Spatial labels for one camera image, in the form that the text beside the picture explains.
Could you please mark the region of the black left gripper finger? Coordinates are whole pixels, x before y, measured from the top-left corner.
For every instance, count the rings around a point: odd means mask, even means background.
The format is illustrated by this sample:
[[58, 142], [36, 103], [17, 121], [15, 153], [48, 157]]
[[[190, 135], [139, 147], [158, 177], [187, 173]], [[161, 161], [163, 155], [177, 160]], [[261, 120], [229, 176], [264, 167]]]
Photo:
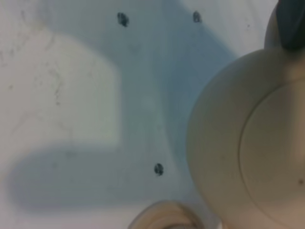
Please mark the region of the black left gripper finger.
[[280, 0], [276, 19], [281, 46], [290, 51], [305, 47], [305, 0]]

